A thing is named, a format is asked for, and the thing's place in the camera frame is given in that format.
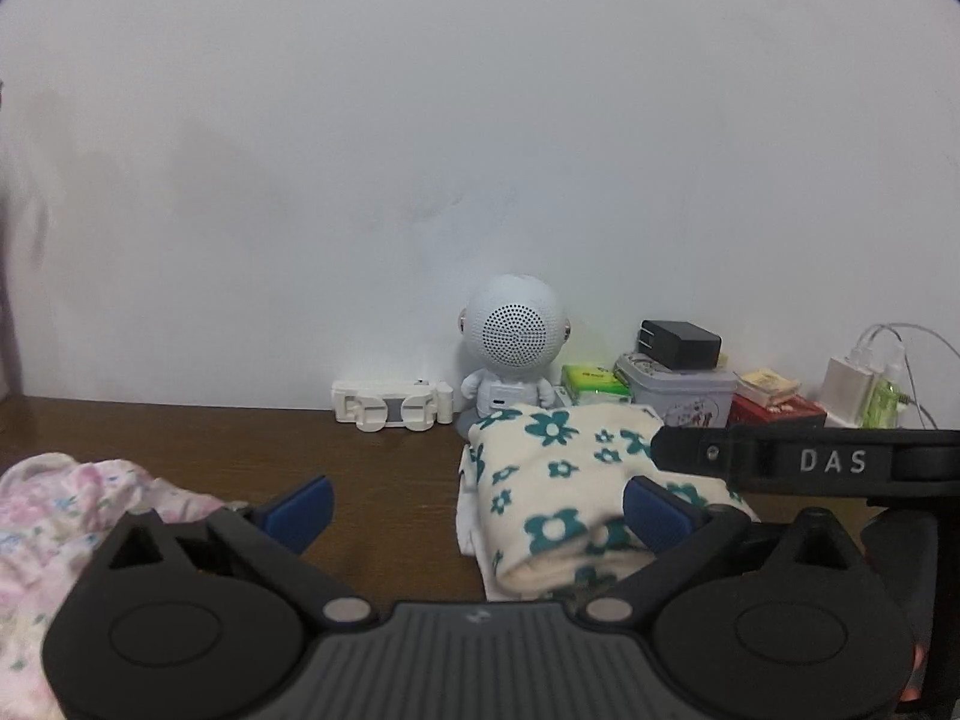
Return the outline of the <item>right hand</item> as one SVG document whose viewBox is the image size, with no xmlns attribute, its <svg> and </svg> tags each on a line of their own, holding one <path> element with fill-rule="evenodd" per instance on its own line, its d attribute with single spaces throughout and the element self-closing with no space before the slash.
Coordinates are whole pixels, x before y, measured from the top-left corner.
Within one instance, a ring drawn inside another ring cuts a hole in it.
<svg viewBox="0 0 960 720">
<path fill-rule="evenodd" d="M 914 645 L 913 669 L 911 670 L 908 684 L 905 686 L 905 689 L 901 691 L 900 702 L 913 702 L 913 700 L 919 699 L 921 695 L 921 683 L 923 683 L 924 661 L 926 661 L 926 651 L 923 645 Z"/>
</svg>

